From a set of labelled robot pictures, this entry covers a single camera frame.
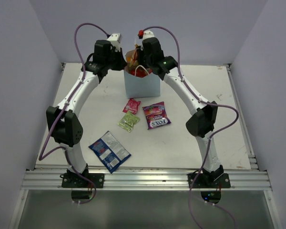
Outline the red gummy candy bag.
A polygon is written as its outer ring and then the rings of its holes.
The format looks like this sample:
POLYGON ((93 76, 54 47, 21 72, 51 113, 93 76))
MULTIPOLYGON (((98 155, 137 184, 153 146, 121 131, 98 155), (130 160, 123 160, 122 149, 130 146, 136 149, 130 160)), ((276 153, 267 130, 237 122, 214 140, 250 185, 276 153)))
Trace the red gummy candy bag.
POLYGON ((151 69, 147 68, 146 70, 144 70, 142 67, 139 67, 137 70, 136 69, 131 70, 130 74, 139 78, 144 78, 145 76, 152 73, 151 69))

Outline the red small snack packet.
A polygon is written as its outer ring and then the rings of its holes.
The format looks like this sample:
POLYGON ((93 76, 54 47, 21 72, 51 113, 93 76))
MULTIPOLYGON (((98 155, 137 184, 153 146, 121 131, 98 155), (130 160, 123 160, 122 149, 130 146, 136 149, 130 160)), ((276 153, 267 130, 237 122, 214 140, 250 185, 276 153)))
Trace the red small snack packet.
POLYGON ((130 113, 135 115, 138 113, 140 104, 141 104, 141 101, 137 101, 137 100, 131 98, 131 99, 129 99, 126 106, 124 107, 123 112, 124 113, 130 112, 130 113))

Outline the purple Fox's candy bag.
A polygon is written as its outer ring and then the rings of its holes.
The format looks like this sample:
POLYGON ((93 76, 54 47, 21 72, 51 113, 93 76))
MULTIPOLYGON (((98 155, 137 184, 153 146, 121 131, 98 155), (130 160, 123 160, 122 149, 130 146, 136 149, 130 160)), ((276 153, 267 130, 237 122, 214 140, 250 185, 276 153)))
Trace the purple Fox's candy bag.
POLYGON ((171 120, 167 116, 164 102, 144 106, 143 112, 147 121, 148 130, 169 125, 171 123, 171 120))

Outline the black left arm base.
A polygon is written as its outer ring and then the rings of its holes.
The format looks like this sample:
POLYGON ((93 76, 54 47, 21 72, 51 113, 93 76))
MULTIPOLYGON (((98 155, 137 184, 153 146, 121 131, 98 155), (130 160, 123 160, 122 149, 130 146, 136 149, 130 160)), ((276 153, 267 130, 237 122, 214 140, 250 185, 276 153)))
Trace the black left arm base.
POLYGON ((86 168, 79 175, 67 170, 60 175, 60 178, 62 179, 62 188, 103 188, 105 174, 89 173, 88 168, 86 168))

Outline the green small snack packet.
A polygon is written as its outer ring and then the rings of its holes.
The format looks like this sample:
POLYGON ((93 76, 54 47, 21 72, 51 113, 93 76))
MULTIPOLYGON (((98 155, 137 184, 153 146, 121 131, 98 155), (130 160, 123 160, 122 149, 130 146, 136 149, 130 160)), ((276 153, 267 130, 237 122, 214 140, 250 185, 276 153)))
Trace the green small snack packet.
POLYGON ((130 133, 134 126, 140 121, 140 118, 128 111, 118 122, 118 126, 130 133))

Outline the light blue paper bag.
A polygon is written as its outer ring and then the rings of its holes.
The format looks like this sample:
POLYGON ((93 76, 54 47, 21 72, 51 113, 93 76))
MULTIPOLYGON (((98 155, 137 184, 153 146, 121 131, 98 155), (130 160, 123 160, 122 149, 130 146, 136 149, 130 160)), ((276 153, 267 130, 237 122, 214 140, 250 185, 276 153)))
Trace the light blue paper bag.
MULTIPOLYGON (((141 45, 137 41, 135 41, 133 50, 135 49, 137 49, 138 54, 139 51, 142 50, 141 45)), ((128 99, 159 97, 161 95, 160 78, 153 73, 145 76, 144 78, 139 78, 130 74, 131 70, 137 70, 139 67, 142 67, 144 70, 148 68, 140 64, 135 68, 129 68, 127 65, 124 68, 123 75, 126 97, 128 99)))

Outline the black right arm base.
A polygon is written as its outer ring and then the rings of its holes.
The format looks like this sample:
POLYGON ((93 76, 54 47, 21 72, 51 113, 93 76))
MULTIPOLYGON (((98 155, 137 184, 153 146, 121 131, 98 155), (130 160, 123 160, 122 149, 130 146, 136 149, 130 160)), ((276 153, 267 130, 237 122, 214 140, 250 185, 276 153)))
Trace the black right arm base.
POLYGON ((187 181, 189 187, 191 187, 195 176, 198 175, 197 179, 193 184, 193 188, 230 188, 230 178, 227 173, 223 173, 217 179, 213 179, 207 174, 199 173, 198 170, 193 173, 187 174, 187 181))

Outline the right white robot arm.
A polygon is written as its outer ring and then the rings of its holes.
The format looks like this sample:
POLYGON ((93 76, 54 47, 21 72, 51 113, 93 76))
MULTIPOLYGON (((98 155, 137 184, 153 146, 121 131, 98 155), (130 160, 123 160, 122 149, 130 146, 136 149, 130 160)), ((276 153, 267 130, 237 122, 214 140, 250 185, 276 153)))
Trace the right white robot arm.
POLYGON ((199 146, 203 159, 203 182, 207 187, 214 187, 224 173, 215 144, 210 139, 217 115, 217 103, 204 103, 204 97, 196 94, 197 91, 183 75, 177 61, 172 56, 164 56, 157 38, 142 39, 142 45, 140 59, 177 93, 188 108, 191 118, 185 125, 188 132, 196 138, 199 146))

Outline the orange Fox's candy bag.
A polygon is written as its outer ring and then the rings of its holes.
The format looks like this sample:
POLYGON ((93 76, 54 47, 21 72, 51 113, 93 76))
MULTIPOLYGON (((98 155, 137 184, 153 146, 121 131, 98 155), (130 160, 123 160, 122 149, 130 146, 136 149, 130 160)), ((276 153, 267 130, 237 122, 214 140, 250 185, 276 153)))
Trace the orange Fox's candy bag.
POLYGON ((125 58, 129 68, 135 68, 139 65, 139 55, 137 49, 128 51, 125 58))

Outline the blue white snack bag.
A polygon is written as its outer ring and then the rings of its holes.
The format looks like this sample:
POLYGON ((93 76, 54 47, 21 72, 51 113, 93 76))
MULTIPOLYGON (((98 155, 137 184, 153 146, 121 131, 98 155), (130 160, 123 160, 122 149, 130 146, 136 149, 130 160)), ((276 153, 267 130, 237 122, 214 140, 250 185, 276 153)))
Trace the blue white snack bag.
POLYGON ((88 148, 95 153, 111 174, 131 157, 131 154, 121 145, 110 131, 107 131, 96 142, 88 146, 88 148))

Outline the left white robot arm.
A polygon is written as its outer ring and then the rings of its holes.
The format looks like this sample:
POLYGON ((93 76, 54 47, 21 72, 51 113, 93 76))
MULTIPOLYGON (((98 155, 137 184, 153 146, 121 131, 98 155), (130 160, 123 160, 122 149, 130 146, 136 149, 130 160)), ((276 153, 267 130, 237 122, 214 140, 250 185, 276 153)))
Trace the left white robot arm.
POLYGON ((126 67, 120 42, 118 33, 106 40, 97 40, 94 52, 82 66, 74 86, 58 105, 49 106, 46 110, 49 133, 59 147, 65 150, 69 170, 75 173, 72 180, 78 187, 85 187, 90 181, 90 176, 84 172, 87 163, 80 145, 83 127, 79 114, 91 92, 108 71, 121 71, 126 67))

